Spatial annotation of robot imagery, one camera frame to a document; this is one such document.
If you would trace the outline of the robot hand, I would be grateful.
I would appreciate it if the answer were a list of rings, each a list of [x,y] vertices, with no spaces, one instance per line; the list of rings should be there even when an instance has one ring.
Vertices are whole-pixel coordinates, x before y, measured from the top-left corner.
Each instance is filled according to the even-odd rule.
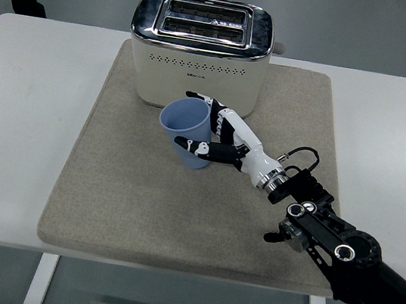
[[[201,160],[230,164],[249,175],[256,188],[267,189],[287,181],[281,164],[264,152],[262,142],[237,112],[214,98],[187,91],[189,98],[205,101],[210,109],[209,123],[217,142],[192,141],[181,135],[174,142]]]

